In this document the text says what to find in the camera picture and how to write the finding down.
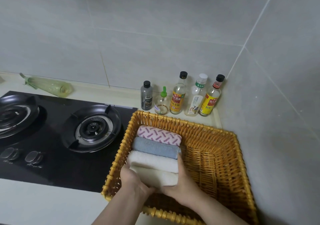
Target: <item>hand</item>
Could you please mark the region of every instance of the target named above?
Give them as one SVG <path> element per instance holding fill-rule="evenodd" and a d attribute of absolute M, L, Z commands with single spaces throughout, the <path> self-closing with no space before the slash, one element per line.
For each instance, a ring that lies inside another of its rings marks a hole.
<path fill-rule="evenodd" d="M 174 198 L 178 203 L 192 209 L 192 205 L 199 196 L 205 195 L 200 190 L 183 164 L 181 155 L 178 156 L 178 183 L 175 186 L 162 186 L 161 191 Z"/>
<path fill-rule="evenodd" d="M 154 191 L 154 187 L 148 187 L 141 182 L 139 176 L 135 171 L 129 169 L 129 165 L 125 164 L 122 166 L 120 171 L 121 187 L 123 188 L 133 188 L 135 191 L 147 199 Z"/>

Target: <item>folded towel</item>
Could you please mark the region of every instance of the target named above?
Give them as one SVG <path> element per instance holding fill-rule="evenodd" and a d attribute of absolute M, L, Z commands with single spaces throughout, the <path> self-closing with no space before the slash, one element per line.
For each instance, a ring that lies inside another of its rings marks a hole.
<path fill-rule="evenodd" d="M 139 151 L 131 151 L 127 163 L 132 166 L 178 173 L 178 160 Z"/>
<path fill-rule="evenodd" d="M 181 136 L 179 134 L 152 126 L 140 126 L 137 136 L 176 146 L 180 146 L 181 143 Z"/>
<path fill-rule="evenodd" d="M 164 185 L 176 185 L 178 183 L 178 174 L 156 170 L 147 169 L 137 166 L 130 166 L 130 169 L 135 171 L 140 177 L 142 183 L 149 187 L 156 187 L 158 189 Z"/>
<path fill-rule="evenodd" d="M 150 153 L 163 157 L 177 159 L 178 153 L 181 153 L 180 147 L 159 143 L 143 137 L 136 137 L 132 144 L 132 149 L 144 153 Z"/>

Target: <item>wicker basket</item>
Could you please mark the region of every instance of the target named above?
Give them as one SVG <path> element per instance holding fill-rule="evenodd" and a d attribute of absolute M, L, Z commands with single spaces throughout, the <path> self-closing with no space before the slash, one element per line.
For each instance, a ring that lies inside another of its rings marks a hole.
<path fill-rule="evenodd" d="M 259 223 L 240 146 L 233 132 L 140 110 L 132 115 L 103 186 L 101 193 L 106 200 L 110 201 L 121 187 L 120 170 L 141 125 L 181 135 L 182 158 L 198 186 L 249 224 Z M 151 195 L 142 212 L 180 224 L 203 224 L 194 211 L 164 194 Z"/>

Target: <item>pink patterned towel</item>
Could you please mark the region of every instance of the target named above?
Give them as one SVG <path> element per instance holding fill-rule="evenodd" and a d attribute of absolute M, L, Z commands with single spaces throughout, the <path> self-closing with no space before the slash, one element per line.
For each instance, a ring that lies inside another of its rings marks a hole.
<path fill-rule="evenodd" d="M 180 146 L 181 143 L 181 136 L 179 134 L 152 126 L 140 126 L 137 136 L 176 146 Z"/>

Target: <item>yellow label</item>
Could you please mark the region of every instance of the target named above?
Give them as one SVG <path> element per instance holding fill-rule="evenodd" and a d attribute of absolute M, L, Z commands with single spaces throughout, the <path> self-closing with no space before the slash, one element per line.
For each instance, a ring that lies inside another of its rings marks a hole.
<path fill-rule="evenodd" d="M 210 114 L 217 100 L 218 98 L 214 98 L 206 94 L 200 107 L 200 112 L 202 114 Z"/>
<path fill-rule="evenodd" d="M 172 93 L 172 99 L 170 104 L 170 110 L 179 112 L 184 99 L 184 94 L 177 94 L 175 91 Z"/>

